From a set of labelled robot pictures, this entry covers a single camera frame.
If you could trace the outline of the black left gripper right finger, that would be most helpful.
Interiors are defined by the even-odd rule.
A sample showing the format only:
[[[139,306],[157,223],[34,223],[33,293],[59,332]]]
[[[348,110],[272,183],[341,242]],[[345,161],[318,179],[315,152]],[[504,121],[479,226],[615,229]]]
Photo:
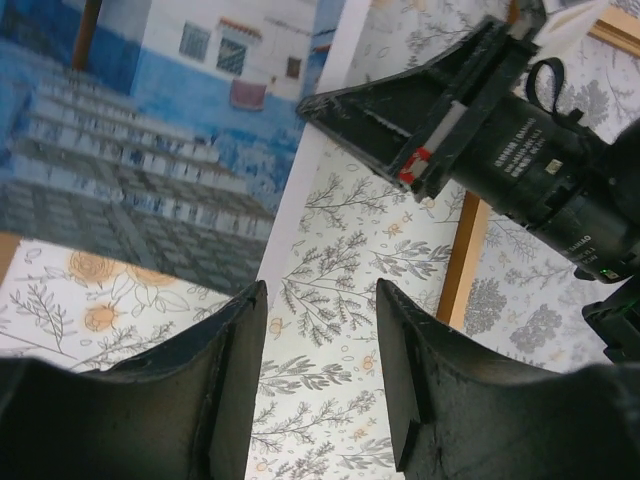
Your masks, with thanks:
[[[494,352],[376,285],[396,469],[408,479],[635,479],[639,282],[583,317],[607,362],[556,373]]]

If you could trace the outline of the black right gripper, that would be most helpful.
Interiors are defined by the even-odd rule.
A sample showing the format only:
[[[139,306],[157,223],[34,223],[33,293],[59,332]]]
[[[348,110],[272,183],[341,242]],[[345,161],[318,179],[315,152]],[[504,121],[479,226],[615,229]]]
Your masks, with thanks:
[[[535,46],[492,16],[425,64],[304,98],[296,113],[375,175],[416,197],[454,180],[534,235],[603,235],[615,202],[606,143],[581,113],[545,110]]]

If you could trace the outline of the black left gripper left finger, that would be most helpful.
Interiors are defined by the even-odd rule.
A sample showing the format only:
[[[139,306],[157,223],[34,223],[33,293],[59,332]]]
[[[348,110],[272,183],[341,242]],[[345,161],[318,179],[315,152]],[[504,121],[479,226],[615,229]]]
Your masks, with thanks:
[[[240,479],[266,333],[256,282],[105,371],[1,362],[5,479]]]

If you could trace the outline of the building photo print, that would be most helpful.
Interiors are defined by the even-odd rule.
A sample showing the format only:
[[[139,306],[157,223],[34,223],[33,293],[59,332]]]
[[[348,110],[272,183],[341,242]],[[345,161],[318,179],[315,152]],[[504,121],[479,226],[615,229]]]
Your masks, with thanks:
[[[5,1],[1,230],[232,295],[365,1]]]

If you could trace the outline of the wooden picture frame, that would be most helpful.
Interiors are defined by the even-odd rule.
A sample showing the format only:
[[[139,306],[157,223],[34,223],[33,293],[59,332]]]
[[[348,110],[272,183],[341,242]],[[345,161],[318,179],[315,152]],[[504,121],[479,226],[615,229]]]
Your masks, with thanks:
[[[639,56],[639,18],[619,7],[609,7],[589,34],[630,55]],[[489,206],[466,193],[452,246],[436,317],[462,330],[476,268],[483,251]]]

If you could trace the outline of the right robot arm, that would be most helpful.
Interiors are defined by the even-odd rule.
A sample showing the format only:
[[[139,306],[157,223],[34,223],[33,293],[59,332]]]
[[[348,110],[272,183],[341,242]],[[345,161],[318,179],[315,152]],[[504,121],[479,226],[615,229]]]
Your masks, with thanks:
[[[615,363],[639,358],[639,127],[607,143],[579,110],[544,108],[536,92],[544,21],[485,17],[424,65],[364,85],[308,96],[298,115],[375,175],[437,197],[456,182],[569,260],[581,279],[616,284],[582,310]]]

